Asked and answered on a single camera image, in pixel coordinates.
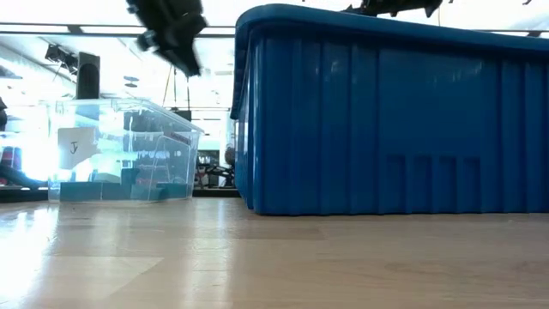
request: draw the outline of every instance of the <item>ceiling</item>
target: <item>ceiling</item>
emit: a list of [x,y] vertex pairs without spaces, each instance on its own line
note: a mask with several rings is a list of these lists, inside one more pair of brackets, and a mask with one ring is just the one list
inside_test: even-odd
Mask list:
[[[549,2],[532,0],[454,0],[443,6],[432,18],[421,10],[402,12],[397,19],[446,27],[471,29],[549,29]],[[247,9],[266,3],[292,3],[340,10],[360,0],[202,0],[205,16],[211,26],[233,26]],[[55,23],[81,25],[138,26],[133,15],[126,12],[124,0],[0,0],[0,21],[13,23]],[[0,65],[17,63],[15,73],[22,80],[0,78],[0,89],[25,93],[27,97],[44,98],[74,92],[74,77],[57,64],[45,60],[49,44],[60,45],[66,52],[88,52],[101,57],[101,93],[106,98],[146,98],[165,106],[230,107],[232,99],[233,39],[197,39],[196,52],[204,72],[202,77],[187,82],[163,60],[142,52],[135,39],[77,36],[0,36]],[[28,72],[36,71],[36,78]],[[136,88],[126,87],[125,76],[136,77]]]
[[[134,39],[75,36],[0,36],[0,45],[52,72],[52,80],[75,81],[65,68],[45,59],[49,44],[66,52],[88,52],[101,58],[100,91],[105,98],[143,98],[165,106],[229,107],[232,98],[233,39],[197,39],[195,49],[204,67],[201,77],[189,83],[181,73],[173,77],[171,65],[154,54],[143,52]],[[129,88],[126,76],[139,79]]]

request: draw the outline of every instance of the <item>transparent container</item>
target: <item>transparent container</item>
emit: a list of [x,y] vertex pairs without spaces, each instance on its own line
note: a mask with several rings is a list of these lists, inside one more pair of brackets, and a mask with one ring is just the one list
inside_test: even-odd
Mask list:
[[192,196],[202,129],[145,100],[48,104],[49,199],[156,202]]

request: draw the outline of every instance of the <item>black speaker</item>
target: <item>black speaker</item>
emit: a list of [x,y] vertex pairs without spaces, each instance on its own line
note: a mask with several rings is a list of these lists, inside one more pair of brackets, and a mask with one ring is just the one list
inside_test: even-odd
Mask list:
[[78,54],[78,76],[76,80],[76,98],[78,100],[98,99],[100,97],[101,59],[80,52]]

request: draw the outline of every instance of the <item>white paper label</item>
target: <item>white paper label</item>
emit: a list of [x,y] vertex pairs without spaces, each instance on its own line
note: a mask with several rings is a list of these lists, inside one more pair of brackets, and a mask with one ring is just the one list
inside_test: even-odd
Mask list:
[[99,153],[94,127],[59,129],[57,145],[61,169],[73,169],[79,163]]

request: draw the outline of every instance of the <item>blue plastic bin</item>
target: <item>blue plastic bin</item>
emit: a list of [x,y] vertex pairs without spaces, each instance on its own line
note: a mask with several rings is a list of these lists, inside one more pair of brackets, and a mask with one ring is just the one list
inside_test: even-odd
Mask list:
[[237,23],[237,186],[265,215],[549,212],[549,40],[272,4]]

